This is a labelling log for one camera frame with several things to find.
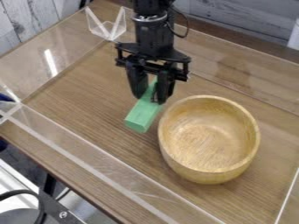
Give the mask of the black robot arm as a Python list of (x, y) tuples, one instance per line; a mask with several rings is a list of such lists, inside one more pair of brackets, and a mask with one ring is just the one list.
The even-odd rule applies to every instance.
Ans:
[(187, 81), (191, 57), (173, 48), (175, 0), (132, 0), (135, 42), (116, 43), (116, 65), (125, 69), (132, 94), (140, 99), (148, 88), (148, 74), (156, 76), (151, 101), (164, 104), (176, 81)]

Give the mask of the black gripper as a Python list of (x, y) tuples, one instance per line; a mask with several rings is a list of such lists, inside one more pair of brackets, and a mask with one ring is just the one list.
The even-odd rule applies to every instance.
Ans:
[(187, 81), (191, 57), (173, 48), (173, 14), (139, 15), (135, 23), (135, 42), (116, 43), (116, 65), (125, 67), (132, 94), (140, 99), (148, 88), (149, 74), (157, 74), (152, 102), (167, 102), (173, 94), (175, 80)]

